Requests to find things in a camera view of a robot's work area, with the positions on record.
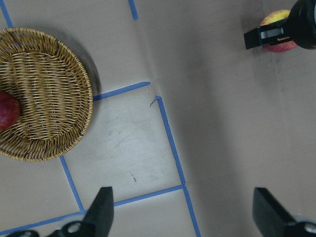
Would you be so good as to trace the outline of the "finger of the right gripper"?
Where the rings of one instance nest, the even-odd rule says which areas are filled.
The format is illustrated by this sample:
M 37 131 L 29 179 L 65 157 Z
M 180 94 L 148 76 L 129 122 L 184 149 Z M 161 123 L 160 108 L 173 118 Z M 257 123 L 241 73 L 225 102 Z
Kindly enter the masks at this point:
M 287 19 L 278 20 L 267 25 L 258 26 L 257 28 L 244 33 L 245 49 L 263 47 L 265 45 L 278 45 L 291 41 L 287 30 Z

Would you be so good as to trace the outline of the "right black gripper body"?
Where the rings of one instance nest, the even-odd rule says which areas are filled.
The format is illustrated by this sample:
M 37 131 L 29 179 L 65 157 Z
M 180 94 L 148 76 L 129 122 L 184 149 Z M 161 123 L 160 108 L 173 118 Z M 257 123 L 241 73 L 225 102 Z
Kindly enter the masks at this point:
M 301 48 L 316 49 L 316 1 L 298 0 L 288 20 L 292 40 Z

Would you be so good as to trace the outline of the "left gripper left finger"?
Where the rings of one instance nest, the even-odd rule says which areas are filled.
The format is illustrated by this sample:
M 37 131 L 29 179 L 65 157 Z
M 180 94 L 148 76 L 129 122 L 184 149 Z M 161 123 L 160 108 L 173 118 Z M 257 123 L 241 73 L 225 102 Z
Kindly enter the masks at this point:
M 107 237 L 114 220 L 112 187 L 101 187 L 87 211 L 56 220 L 61 224 L 48 237 Z

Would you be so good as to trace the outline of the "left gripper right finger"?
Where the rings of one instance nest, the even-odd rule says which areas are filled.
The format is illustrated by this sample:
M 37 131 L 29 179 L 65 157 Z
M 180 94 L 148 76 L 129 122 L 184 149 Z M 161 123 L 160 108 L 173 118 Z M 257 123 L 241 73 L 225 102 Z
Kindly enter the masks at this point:
M 267 188 L 253 192 L 252 217 L 264 237 L 314 237 L 314 220 L 293 217 Z

